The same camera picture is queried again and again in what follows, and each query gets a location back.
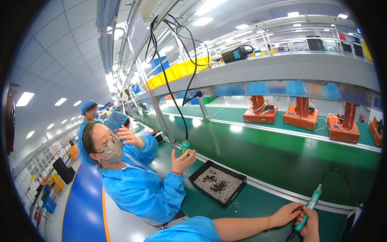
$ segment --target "face mask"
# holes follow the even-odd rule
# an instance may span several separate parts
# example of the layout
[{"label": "face mask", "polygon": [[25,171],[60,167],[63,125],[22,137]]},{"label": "face mask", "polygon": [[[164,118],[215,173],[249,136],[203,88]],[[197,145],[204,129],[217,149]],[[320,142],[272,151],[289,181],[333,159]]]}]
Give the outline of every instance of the face mask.
[{"label": "face mask", "polygon": [[106,146],[100,149],[103,154],[108,157],[107,161],[117,162],[123,158],[123,147],[119,138],[114,135],[113,138],[109,139]]}]

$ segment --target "hand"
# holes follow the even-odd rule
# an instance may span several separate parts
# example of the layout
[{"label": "hand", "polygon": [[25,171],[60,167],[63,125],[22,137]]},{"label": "hand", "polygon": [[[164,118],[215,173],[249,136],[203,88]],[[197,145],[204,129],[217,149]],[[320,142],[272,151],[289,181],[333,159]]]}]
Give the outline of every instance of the hand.
[{"label": "hand", "polygon": [[270,216],[270,227],[281,227],[295,219],[300,213],[302,203],[289,203],[282,206],[276,213]]},{"label": "hand", "polygon": [[184,154],[182,154],[179,158],[176,158],[176,151],[172,150],[172,171],[177,173],[183,173],[193,162],[196,160],[196,151],[193,150],[190,153],[190,149],[186,150]]},{"label": "hand", "polygon": [[134,133],[130,129],[127,129],[124,125],[122,125],[121,128],[118,129],[118,131],[118,138],[126,140],[123,142],[123,144],[132,144],[137,148],[144,147],[145,144],[143,139],[136,137]]},{"label": "hand", "polygon": [[297,221],[294,223],[296,226],[302,222],[304,213],[307,214],[308,220],[304,224],[300,231],[300,235],[304,237],[304,242],[318,242],[319,239],[319,216],[317,215],[316,210],[311,210],[307,207],[302,208],[302,212],[298,215]]}]

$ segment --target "black crate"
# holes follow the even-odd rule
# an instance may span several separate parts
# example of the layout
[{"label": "black crate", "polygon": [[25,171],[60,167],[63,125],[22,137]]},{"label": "black crate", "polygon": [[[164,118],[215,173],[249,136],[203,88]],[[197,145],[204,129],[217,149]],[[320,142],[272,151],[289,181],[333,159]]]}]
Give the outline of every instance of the black crate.
[{"label": "black crate", "polygon": [[[219,201],[218,199],[214,198],[213,196],[211,196],[210,194],[208,194],[206,191],[204,191],[203,189],[201,189],[198,185],[196,185],[194,183],[194,181],[201,175],[203,174],[203,172],[205,172],[209,167],[214,167],[226,174],[229,174],[235,178],[238,178],[239,180],[242,181],[242,183],[239,185],[239,187],[235,190],[235,192],[231,195],[231,197],[225,202],[221,202]],[[247,178],[246,176],[244,175],[241,175],[241,174],[238,174],[236,172],[233,172],[233,171],[230,171],[229,169],[227,168],[224,168],[218,164],[215,164],[214,162],[210,161],[210,160],[207,160],[206,163],[204,163],[204,165],[202,165],[197,171],[195,171],[189,178],[190,182],[196,187],[198,188],[199,190],[201,190],[202,192],[208,194],[208,196],[210,196],[212,199],[214,199],[215,201],[217,201],[219,204],[221,204],[224,208],[227,208],[233,201],[234,199],[239,195],[239,193],[242,191],[242,189],[246,186],[247,184]]]}]

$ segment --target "blue floor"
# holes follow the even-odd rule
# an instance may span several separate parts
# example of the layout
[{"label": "blue floor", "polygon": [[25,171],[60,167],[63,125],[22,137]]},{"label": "blue floor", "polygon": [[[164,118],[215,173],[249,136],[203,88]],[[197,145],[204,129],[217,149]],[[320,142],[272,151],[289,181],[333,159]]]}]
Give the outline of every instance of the blue floor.
[{"label": "blue floor", "polygon": [[62,242],[107,242],[103,221],[102,181],[97,166],[80,165],[68,196]]}]

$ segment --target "tray of screws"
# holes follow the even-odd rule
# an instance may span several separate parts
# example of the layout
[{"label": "tray of screws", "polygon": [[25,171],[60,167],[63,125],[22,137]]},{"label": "tray of screws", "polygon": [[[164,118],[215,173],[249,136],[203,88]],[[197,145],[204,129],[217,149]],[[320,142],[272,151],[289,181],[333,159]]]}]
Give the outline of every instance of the tray of screws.
[{"label": "tray of screws", "polygon": [[246,176],[230,171],[210,160],[195,171],[189,180],[225,208],[247,184]]}]

